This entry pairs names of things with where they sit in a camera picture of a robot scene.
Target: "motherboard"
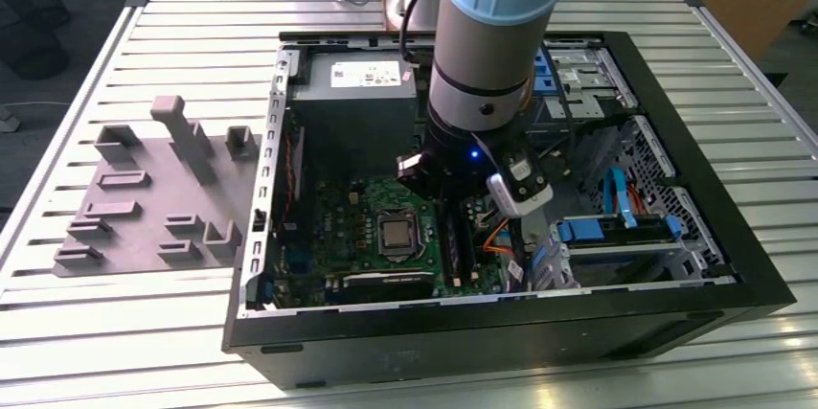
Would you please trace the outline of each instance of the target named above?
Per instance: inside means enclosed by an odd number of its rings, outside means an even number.
[[[464,206],[475,227],[481,199]],[[314,190],[309,249],[285,248],[288,296],[293,307],[382,299],[456,297],[500,292],[500,261],[479,255],[468,276],[440,240],[439,205],[392,177],[320,181]]]

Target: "white label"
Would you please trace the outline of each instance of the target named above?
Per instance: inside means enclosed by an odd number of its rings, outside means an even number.
[[[400,86],[397,61],[350,61],[332,64],[332,88]]]
[[[508,263],[508,273],[516,278],[517,282],[523,282],[523,267],[513,260]]]
[[[511,166],[511,175],[517,181],[521,181],[531,175],[531,165],[528,164],[528,160],[523,160]]]

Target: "aluminum profile table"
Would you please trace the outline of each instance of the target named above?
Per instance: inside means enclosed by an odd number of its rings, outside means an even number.
[[[707,10],[679,0],[565,0],[551,29],[631,33],[799,299],[773,316],[651,360],[284,393],[220,351],[230,269],[49,274],[101,125],[166,136],[149,101],[180,94],[206,132],[260,132],[277,33],[381,30],[381,19],[378,3],[330,0],[149,0],[122,10],[0,236],[0,405],[813,407],[818,143]]]

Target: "metal slotted table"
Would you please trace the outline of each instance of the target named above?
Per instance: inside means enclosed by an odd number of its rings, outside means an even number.
[[[380,4],[149,0],[126,7],[0,236],[0,405],[743,409],[818,403],[815,136],[705,9],[564,0],[555,31],[625,31],[799,302],[655,359],[284,393],[220,351],[230,269],[58,279],[50,258],[102,124],[166,137],[153,96],[208,133],[262,128],[280,31],[381,30]]]

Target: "cpu socket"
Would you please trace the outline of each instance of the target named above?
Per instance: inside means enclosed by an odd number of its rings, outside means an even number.
[[[416,216],[413,212],[378,213],[378,254],[402,262],[417,254]]]

